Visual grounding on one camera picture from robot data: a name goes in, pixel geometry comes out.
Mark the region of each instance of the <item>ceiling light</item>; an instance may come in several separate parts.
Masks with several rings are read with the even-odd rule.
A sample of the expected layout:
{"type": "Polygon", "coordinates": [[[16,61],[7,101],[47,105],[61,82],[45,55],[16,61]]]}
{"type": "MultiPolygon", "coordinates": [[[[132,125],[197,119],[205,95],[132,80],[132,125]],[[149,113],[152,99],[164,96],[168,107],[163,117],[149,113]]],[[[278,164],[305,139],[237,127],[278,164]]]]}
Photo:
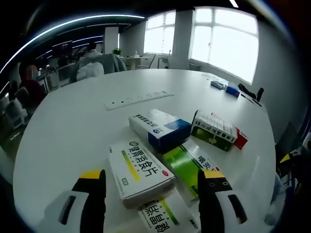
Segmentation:
{"type": "Polygon", "coordinates": [[[73,41],[73,43],[81,41],[81,40],[88,40],[88,39],[97,38],[97,37],[103,37],[103,35],[98,35],[98,36],[88,37],[88,38],[84,38],[84,39],[80,39],[80,40],[75,40],[75,41],[73,41]]]}
{"type": "Polygon", "coordinates": [[[10,82],[7,82],[6,85],[2,88],[2,90],[0,91],[0,94],[2,93],[2,91],[5,89],[5,87],[9,84],[10,82]]]}
{"type": "Polygon", "coordinates": [[[69,31],[66,31],[66,32],[63,32],[63,33],[60,33],[60,34],[57,34],[57,35],[62,35],[62,34],[65,34],[65,33],[69,33],[69,32],[75,31],[75,30],[79,30],[79,29],[81,29],[81,28],[84,28],[84,27],[71,29],[71,30],[69,30],[69,31]]]}
{"type": "Polygon", "coordinates": [[[60,43],[60,44],[57,44],[57,45],[53,45],[52,47],[55,47],[55,46],[58,46],[58,45],[62,45],[62,44],[65,44],[65,43],[69,43],[69,42],[71,42],[72,40],[69,40],[69,41],[65,41],[65,42],[63,42],[63,43],[60,43]]]}
{"type": "Polygon", "coordinates": [[[238,8],[238,5],[237,5],[237,3],[234,0],[229,0],[229,1],[233,5],[233,7],[238,8]]]}
{"type": "Polygon", "coordinates": [[[103,25],[130,25],[130,23],[101,23],[101,24],[88,25],[87,28],[96,27],[96,26],[103,26],[103,25]]]}
{"type": "Polygon", "coordinates": [[[78,46],[75,46],[75,47],[72,47],[73,49],[76,48],[76,47],[80,47],[80,46],[83,46],[83,45],[88,45],[89,43],[87,44],[82,44],[82,45],[78,45],[78,46]]]}
{"type": "Polygon", "coordinates": [[[45,53],[44,53],[44,54],[42,54],[41,56],[38,56],[38,57],[36,58],[36,60],[37,60],[38,58],[42,57],[43,55],[45,55],[45,53]]]}
{"type": "Polygon", "coordinates": [[[52,27],[44,32],[42,32],[41,34],[35,36],[34,38],[32,38],[30,41],[28,41],[25,45],[23,45],[16,53],[14,53],[14,55],[9,59],[9,61],[2,67],[2,69],[0,70],[0,74],[2,73],[2,71],[4,70],[4,68],[9,64],[10,61],[13,60],[13,58],[15,58],[24,48],[26,48],[28,45],[30,45],[31,43],[33,43],[35,40],[37,40],[38,38],[40,38],[41,36],[45,35],[46,33],[49,33],[57,28],[63,27],[67,24],[71,24],[74,22],[78,22],[78,21],[82,21],[82,20],[86,20],[86,19],[91,19],[91,18],[101,18],[101,17],[132,17],[132,18],[145,18],[145,17],[141,17],[141,16],[132,16],[132,15],[99,15],[99,16],[87,16],[87,17],[83,17],[83,18],[77,18],[71,21],[67,21],[65,23],[61,23],[55,27],[52,27]]]}

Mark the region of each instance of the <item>table surface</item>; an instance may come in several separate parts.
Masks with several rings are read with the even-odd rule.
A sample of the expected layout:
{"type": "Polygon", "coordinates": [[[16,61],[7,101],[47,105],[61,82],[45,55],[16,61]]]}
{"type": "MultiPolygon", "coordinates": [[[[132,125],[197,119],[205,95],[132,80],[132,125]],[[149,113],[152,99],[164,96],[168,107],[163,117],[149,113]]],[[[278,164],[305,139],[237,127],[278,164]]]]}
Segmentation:
{"type": "MultiPolygon", "coordinates": [[[[198,139],[251,208],[264,219],[275,180],[275,143],[267,112],[245,98],[238,99],[210,86],[206,73],[144,69],[90,78],[49,93],[32,116],[18,148],[13,191],[23,219],[37,225],[44,209],[60,193],[71,190],[84,171],[106,170],[104,230],[145,229],[135,210],[122,205],[107,159],[108,146],[137,136],[128,117],[153,108],[192,121],[197,109],[232,122],[248,137],[242,150],[222,151],[198,139]],[[174,96],[105,110],[104,104],[126,97],[168,91],[174,96]]],[[[177,186],[181,195],[185,191],[177,186]]],[[[198,218],[198,202],[186,201],[198,218]]]]}

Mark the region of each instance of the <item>medicine box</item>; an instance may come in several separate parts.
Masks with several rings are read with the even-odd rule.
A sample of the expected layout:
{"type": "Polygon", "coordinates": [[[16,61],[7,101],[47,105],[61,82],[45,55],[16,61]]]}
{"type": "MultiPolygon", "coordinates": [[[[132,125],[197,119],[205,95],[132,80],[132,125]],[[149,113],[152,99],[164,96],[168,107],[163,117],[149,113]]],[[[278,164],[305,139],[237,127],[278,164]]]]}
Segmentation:
{"type": "Polygon", "coordinates": [[[137,208],[174,187],[175,176],[138,138],[109,147],[109,161],[120,198],[137,208]]]}
{"type": "Polygon", "coordinates": [[[163,159],[165,165],[173,169],[173,173],[185,183],[195,198],[198,197],[198,170],[204,168],[219,171],[210,157],[192,139],[165,153],[163,159]]]}
{"type": "Polygon", "coordinates": [[[191,135],[218,148],[228,151],[236,141],[237,129],[229,122],[197,110],[191,127],[191,135]]]}
{"type": "Polygon", "coordinates": [[[190,123],[157,109],[130,116],[129,122],[131,128],[160,153],[185,142],[191,131],[190,123]]]}
{"type": "Polygon", "coordinates": [[[235,140],[234,145],[237,148],[242,149],[245,146],[245,144],[247,143],[248,139],[247,139],[246,135],[243,134],[242,131],[239,130],[238,128],[237,128],[237,133],[238,133],[238,138],[237,138],[237,140],[235,140]]]}
{"type": "Polygon", "coordinates": [[[178,191],[174,188],[139,208],[138,214],[150,233],[198,233],[195,220],[178,191]]]}

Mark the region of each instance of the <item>white power strip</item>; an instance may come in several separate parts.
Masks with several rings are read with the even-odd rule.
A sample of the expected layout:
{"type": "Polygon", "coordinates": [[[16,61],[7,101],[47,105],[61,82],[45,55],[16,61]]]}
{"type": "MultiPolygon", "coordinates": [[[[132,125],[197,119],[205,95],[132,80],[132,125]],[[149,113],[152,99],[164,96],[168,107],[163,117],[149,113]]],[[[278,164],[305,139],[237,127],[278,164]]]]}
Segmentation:
{"type": "Polygon", "coordinates": [[[105,103],[105,107],[106,107],[106,110],[109,111],[109,110],[116,109],[116,108],[122,108],[130,104],[159,99],[162,97],[173,96],[173,95],[174,94],[168,93],[166,91],[153,92],[153,93],[146,94],[146,95],[127,97],[124,100],[116,100],[116,101],[113,100],[108,103],[105,103]]]}

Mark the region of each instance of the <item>wall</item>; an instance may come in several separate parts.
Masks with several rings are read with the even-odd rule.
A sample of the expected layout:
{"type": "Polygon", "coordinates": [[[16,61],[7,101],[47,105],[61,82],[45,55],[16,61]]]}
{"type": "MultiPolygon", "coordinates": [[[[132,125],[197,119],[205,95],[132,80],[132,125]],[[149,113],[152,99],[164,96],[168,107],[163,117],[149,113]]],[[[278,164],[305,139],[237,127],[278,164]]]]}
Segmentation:
{"type": "Polygon", "coordinates": [[[120,34],[120,49],[122,56],[133,56],[144,53],[145,22],[137,24],[120,34]]]}
{"type": "Polygon", "coordinates": [[[106,27],[104,34],[104,52],[109,54],[118,47],[118,27],[106,27]]]}
{"type": "Polygon", "coordinates": [[[192,29],[192,15],[192,11],[181,11],[176,13],[172,51],[174,56],[188,58],[192,29]]]}
{"type": "MultiPolygon", "coordinates": [[[[259,88],[264,88],[261,101],[267,109],[275,142],[278,142],[289,122],[299,131],[307,111],[308,89],[298,56],[291,44],[269,25],[263,22],[258,22],[258,25],[259,54],[252,85],[217,67],[193,60],[191,62],[201,65],[203,72],[213,73],[236,84],[242,83],[255,94],[259,88]]],[[[192,11],[177,12],[173,55],[188,58],[191,27],[192,11]]],[[[124,55],[133,55],[135,50],[139,54],[143,53],[144,31],[145,22],[120,34],[124,55]]]]}
{"type": "Polygon", "coordinates": [[[104,46],[103,46],[103,43],[98,43],[96,44],[96,50],[97,52],[102,52],[102,50],[104,50],[104,46]]]}

